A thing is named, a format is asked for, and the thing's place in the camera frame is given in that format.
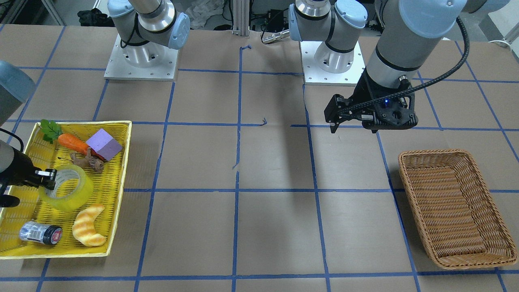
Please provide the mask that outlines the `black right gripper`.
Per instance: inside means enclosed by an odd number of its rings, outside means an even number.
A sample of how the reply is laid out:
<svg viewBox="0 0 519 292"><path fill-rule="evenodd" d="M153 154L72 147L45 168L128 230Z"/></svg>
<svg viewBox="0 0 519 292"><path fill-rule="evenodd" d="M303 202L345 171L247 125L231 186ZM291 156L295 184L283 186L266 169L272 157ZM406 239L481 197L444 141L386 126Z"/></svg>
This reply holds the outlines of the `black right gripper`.
<svg viewBox="0 0 519 292"><path fill-rule="evenodd" d="M5 194L9 185L44 187L47 190L54 190L57 170L40 170L21 151L4 141L1 141L0 144L0 194L2 208L16 207L20 204L19 198Z"/></svg>

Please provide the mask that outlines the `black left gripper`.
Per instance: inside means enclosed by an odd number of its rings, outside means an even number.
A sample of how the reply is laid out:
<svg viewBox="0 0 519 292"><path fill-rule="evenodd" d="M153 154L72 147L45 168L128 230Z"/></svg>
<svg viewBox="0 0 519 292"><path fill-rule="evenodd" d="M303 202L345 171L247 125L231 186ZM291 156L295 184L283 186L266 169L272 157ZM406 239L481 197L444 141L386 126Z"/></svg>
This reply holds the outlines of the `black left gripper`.
<svg viewBox="0 0 519 292"><path fill-rule="evenodd" d="M339 124L359 120L372 133L378 130L405 130L418 124L415 112L415 89L406 76L397 78L397 88L379 85L367 73L360 79L349 98L334 94L324 110L330 133L336 133Z"/></svg>

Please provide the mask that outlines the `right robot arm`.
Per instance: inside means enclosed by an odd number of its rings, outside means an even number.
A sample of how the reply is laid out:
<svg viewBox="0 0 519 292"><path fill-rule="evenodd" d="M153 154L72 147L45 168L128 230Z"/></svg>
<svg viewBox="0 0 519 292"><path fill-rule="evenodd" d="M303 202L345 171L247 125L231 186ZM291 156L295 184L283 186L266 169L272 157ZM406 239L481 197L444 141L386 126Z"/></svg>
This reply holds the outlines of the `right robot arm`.
<svg viewBox="0 0 519 292"><path fill-rule="evenodd" d="M176 74L178 52L187 42L190 19L177 11L170 0L110 0L107 3L118 38L106 66L107 79L170 81ZM57 188L54 169L37 168L24 154L24 142L15 134L19 147L1 142L1 207L20 204L5 194L10 185Z"/></svg>

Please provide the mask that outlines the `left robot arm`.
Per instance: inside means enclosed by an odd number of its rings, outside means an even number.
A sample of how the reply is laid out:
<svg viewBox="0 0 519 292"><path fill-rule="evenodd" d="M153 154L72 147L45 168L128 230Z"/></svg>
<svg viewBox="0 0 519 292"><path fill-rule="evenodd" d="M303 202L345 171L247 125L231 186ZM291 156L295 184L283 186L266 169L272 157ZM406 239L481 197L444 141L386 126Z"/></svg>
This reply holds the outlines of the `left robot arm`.
<svg viewBox="0 0 519 292"><path fill-rule="evenodd" d="M460 13L491 13L506 0L376 0L383 32L353 94L335 94L324 110L331 133L352 119L373 133L381 129L415 127L415 91L434 85L456 72L469 54L469 37ZM367 23L367 10L356 0L297 0L288 9L290 37L294 41L320 41L319 67L339 74L349 69L354 48ZM415 87L410 80L438 42L457 24L465 50L449 71Z"/></svg>

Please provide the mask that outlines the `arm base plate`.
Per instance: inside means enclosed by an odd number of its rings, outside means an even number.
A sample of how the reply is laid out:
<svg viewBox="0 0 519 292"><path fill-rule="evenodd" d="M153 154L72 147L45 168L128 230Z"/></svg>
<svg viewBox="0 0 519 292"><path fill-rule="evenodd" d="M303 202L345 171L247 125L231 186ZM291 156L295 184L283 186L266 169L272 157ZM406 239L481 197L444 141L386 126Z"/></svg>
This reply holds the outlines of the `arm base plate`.
<svg viewBox="0 0 519 292"><path fill-rule="evenodd" d="M365 69L359 42L347 53L332 51L323 41L301 41L306 85L356 86Z"/></svg>
<svg viewBox="0 0 519 292"><path fill-rule="evenodd" d="M119 81L174 81L178 72L179 50L147 43L121 47L117 35L104 78Z"/></svg>

